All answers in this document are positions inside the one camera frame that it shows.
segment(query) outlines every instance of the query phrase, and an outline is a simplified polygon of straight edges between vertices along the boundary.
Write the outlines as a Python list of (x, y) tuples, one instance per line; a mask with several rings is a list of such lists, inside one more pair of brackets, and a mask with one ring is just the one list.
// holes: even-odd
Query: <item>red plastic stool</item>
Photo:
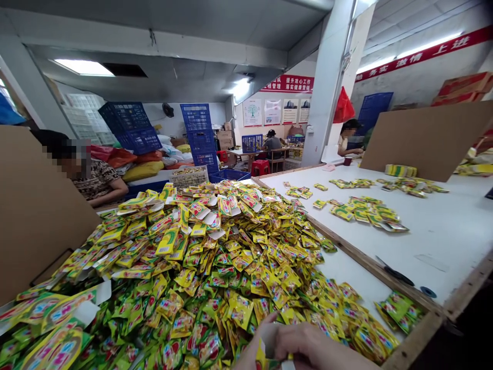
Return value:
[(269, 161), (258, 159), (252, 163), (252, 176), (268, 175), (270, 172)]
[(219, 161), (226, 163), (227, 162), (227, 153), (226, 151), (217, 151), (217, 155), (219, 157)]

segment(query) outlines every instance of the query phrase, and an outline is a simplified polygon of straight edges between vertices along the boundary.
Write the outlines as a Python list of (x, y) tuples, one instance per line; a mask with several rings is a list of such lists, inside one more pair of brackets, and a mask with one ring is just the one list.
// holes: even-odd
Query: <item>small table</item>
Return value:
[(256, 155), (260, 153), (264, 153), (263, 151), (255, 152), (255, 153), (243, 153), (243, 149), (237, 149), (237, 150), (228, 150), (228, 153), (234, 154), (235, 157), (240, 157), (241, 156), (247, 156), (248, 157), (248, 172), (252, 171), (252, 163), (253, 159), (255, 158)]

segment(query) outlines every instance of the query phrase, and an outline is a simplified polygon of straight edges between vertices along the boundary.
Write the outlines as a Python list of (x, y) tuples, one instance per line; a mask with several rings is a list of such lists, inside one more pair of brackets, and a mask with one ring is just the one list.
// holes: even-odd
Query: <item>ceiling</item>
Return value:
[[(149, 57), (136, 54), (89, 52), (30, 45), (40, 70), (63, 84), (90, 91), (107, 101), (224, 102), (244, 73), (265, 86), (281, 70), (189, 59)], [(100, 63), (139, 65), (147, 78), (81, 76), (53, 63), (54, 59), (82, 59)]]
[(379, 0), (364, 55), (459, 14), (481, 0)]
[(0, 0), (0, 7), (152, 28), (287, 51), (329, 10), (330, 0)]

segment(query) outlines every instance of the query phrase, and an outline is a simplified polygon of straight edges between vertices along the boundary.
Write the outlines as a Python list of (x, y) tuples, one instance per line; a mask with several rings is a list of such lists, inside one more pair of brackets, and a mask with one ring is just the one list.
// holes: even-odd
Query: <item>yellow bag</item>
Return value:
[(179, 151), (182, 153), (190, 153), (192, 150), (190, 149), (190, 145), (188, 144), (182, 144), (176, 147)]
[(161, 161), (146, 162), (131, 168), (122, 178), (125, 182), (142, 180), (147, 177), (156, 176), (163, 168), (164, 163)]

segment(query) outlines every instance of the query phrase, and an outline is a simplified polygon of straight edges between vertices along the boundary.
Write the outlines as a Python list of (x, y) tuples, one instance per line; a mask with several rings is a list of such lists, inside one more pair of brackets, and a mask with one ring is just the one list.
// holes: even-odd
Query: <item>scissors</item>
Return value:
[(402, 281), (403, 283), (406, 283), (407, 285), (410, 285), (410, 286), (414, 286), (414, 283), (412, 282), (411, 279), (409, 279), (408, 277), (402, 275), (400, 272), (398, 271), (395, 271), (394, 269), (392, 269), (389, 265), (387, 265), (385, 262), (383, 262), (380, 257), (378, 256), (375, 256), (377, 260), (379, 260), (381, 263), (383, 263), (385, 265), (384, 267), (384, 270), (391, 276), (393, 276), (394, 278)]

